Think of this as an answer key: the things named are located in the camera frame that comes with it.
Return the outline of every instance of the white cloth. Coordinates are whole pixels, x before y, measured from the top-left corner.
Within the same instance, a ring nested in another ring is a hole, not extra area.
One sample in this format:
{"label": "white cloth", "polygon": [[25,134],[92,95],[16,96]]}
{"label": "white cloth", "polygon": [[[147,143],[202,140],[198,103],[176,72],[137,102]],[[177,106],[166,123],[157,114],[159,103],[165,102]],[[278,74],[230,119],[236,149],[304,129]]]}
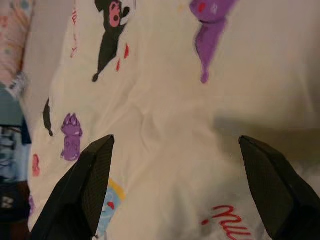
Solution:
{"label": "white cloth", "polygon": [[[41,121],[33,136],[41,174],[29,179],[36,206],[31,228],[73,165],[60,159],[68,113],[80,121],[81,150],[115,136],[110,178],[126,197],[108,240],[269,240],[250,194],[241,135],[284,153],[320,194],[320,1],[240,0],[205,85],[194,47],[200,23],[189,2],[138,1],[116,58],[95,83],[103,13],[86,0],[77,7],[78,51],[70,58],[70,19],[50,90],[54,137]],[[246,229],[224,230],[222,221],[232,219],[238,222],[229,227]]]}

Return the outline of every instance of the purple character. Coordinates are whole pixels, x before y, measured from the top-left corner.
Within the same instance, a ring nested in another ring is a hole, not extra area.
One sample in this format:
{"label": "purple character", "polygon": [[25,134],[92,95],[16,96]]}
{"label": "purple character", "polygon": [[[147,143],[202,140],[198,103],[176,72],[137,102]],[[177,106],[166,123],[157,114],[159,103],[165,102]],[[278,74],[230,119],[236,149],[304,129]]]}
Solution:
{"label": "purple character", "polygon": [[67,161],[77,160],[80,156],[82,129],[75,113],[73,115],[69,113],[65,117],[61,131],[65,134],[61,157]]}
{"label": "purple character", "polygon": [[220,35],[227,24],[227,14],[237,0],[193,0],[191,12],[202,23],[195,47],[202,63],[201,82],[209,79],[209,66],[215,55]]}

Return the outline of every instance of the cartoon print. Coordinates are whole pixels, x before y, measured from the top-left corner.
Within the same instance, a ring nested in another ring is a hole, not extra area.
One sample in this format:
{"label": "cartoon print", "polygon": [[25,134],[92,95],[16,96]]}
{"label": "cartoon print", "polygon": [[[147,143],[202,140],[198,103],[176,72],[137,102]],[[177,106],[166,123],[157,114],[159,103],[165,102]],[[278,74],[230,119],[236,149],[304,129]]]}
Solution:
{"label": "cartoon print", "polygon": [[[215,215],[213,215],[212,219],[221,219],[219,222],[222,229],[225,231],[226,236],[231,240],[240,240],[239,238],[236,238],[235,236],[252,236],[252,234],[249,232],[249,229],[247,227],[244,227],[241,225],[243,222],[243,219],[236,215],[235,208],[233,206],[229,205],[221,205],[213,207],[212,210],[215,212]],[[206,226],[210,223],[209,219],[206,219],[202,221],[201,225]]]}
{"label": "cartoon print", "polygon": [[227,14],[237,0],[193,0],[191,12],[201,22],[195,47],[202,64],[201,82],[209,79],[209,66],[215,55],[220,35],[227,25]]}
{"label": "cartoon print", "polygon": [[104,239],[105,231],[107,230],[111,219],[115,215],[117,208],[124,199],[125,194],[123,189],[110,178],[95,235],[96,239]]}
{"label": "cartoon print", "polygon": [[95,0],[95,6],[99,12],[103,10],[105,33],[100,47],[98,70],[92,78],[93,82],[98,80],[99,74],[116,57],[120,35],[128,23],[129,16],[133,14],[135,1]]}
{"label": "cartoon print", "polygon": [[80,156],[80,138],[82,137],[82,129],[76,114],[70,113],[65,117],[61,131],[65,134],[64,150],[61,157],[67,161],[78,160]]}
{"label": "cartoon print", "polygon": [[46,129],[48,129],[49,135],[52,137],[54,134],[53,134],[53,132],[51,131],[49,98],[48,98],[48,100],[46,101],[46,104],[45,104],[45,106],[44,106],[42,115],[43,115],[44,127],[45,127]]}
{"label": "cartoon print", "polygon": [[40,175],[40,167],[39,167],[39,157],[37,154],[33,155],[32,160],[32,175],[34,177],[38,177]]}

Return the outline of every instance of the patterned fabric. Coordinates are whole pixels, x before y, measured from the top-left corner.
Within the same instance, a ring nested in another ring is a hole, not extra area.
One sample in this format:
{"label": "patterned fabric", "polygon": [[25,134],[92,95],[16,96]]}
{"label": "patterned fabric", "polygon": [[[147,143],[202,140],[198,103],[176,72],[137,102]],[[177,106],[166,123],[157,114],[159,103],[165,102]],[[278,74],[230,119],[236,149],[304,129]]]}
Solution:
{"label": "patterned fabric", "polygon": [[9,87],[23,64],[33,0],[0,1],[0,82]]}

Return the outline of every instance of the white bedsheet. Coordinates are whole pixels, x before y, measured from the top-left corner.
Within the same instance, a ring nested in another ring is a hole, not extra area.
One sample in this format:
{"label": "white bedsheet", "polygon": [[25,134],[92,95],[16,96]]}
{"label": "white bedsheet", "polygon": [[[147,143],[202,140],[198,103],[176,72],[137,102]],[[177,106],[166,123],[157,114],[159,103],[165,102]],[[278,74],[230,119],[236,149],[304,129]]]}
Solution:
{"label": "white bedsheet", "polygon": [[[103,13],[93,2],[77,2],[78,51],[70,57],[70,17],[50,89],[53,137],[41,120],[33,128],[31,154],[39,157],[40,175],[32,176],[31,158],[31,229],[74,164],[60,158],[69,113],[81,124],[81,151],[115,137],[109,185],[120,204],[108,240],[270,239],[250,194],[241,135],[284,153],[320,194],[318,0],[240,0],[207,84],[200,82],[194,47],[200,23],[182,0],[137,1],[116,58],[93,83]],[[230,215],[212,219],[228,210],[241,219],[233,226],[248,235],[228,234],[222,221]]]}
{"label": "white bedsheet", "polygon": [[34,6],[23,65],[29,85],[20,101],[31,137],[60,64],[72,6],[72,0],[37,0]]}

